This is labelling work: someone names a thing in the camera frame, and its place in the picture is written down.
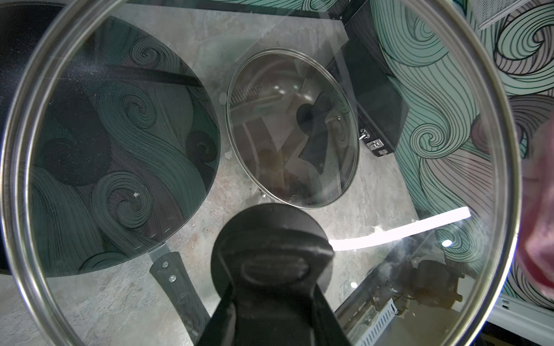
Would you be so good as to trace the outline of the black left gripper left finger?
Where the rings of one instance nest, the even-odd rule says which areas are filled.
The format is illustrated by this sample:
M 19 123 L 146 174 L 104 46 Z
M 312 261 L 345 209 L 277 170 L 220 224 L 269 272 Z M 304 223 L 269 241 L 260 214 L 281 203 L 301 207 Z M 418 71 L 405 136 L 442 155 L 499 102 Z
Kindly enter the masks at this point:
M 229 285 L 197 346 L 232 346 L 235 344 L 237 310 L 233 301 L 233 293 L 233 287 Z

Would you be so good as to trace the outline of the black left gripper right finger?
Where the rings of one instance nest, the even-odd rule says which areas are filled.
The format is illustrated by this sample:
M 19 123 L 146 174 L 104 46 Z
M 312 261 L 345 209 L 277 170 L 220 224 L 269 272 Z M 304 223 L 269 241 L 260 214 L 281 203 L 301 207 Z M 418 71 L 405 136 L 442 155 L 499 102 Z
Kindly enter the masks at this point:
M 313 292 L 312 328 L 315 345 L 351 345 L 318 285 Z

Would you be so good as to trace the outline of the glass pot lid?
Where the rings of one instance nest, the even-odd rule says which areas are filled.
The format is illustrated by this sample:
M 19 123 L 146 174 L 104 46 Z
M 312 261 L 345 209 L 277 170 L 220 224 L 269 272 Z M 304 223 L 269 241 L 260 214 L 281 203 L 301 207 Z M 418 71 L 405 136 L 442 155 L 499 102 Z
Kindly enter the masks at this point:
M 268 48 L 243 59 L 229 82 L 225 119 L 242 168 L 272 199 L 323 208 L 351 186 L 357 114 L 336 79 L 304 53 Z

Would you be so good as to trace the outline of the pink cloth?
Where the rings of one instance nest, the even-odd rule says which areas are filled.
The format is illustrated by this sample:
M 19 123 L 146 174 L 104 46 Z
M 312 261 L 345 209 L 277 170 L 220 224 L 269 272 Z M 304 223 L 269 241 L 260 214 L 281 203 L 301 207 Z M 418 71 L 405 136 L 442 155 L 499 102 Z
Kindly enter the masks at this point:
M 536 132 L 521 161 L 522 215 L 516 260 L 531 284 L 553 298 L 553 120 Z

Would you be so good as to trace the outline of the glass frying pan lid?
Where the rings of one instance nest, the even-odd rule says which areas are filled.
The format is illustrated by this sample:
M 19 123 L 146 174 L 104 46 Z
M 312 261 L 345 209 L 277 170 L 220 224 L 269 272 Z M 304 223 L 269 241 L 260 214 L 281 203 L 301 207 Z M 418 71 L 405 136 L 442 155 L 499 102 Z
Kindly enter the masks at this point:
M 327 70 L 348 39 L 340 13 L 351 1 L 174 1 L 194 12 L 193 39 L 176 50 L 219 127 L 208 194 L 175 234 L 111 276 L 46 278 L 23 163 L 76 52 L 135 2 L 1 3 L 1 344 L 195 345 L 228 284 L 224 233 L 235 246 L 267 248 L 273 222 L 292 229 L 302 219 L 308 236 L 335 251 L 319 286 L 346 337 L 392 298 L 398 313 L 376 345 L 469 343 L 506 277 L 519 198 L 511 113 L 490 85 L 496 74 L 469 1 L 372 1 L 408 115 L 398 147 L 383 157 L 358 127 L 351 186 L 316 209 L 274 200 L 246 174 L 227 132 L 227 90 L 242 60 L 268 48 L 296 50 Z

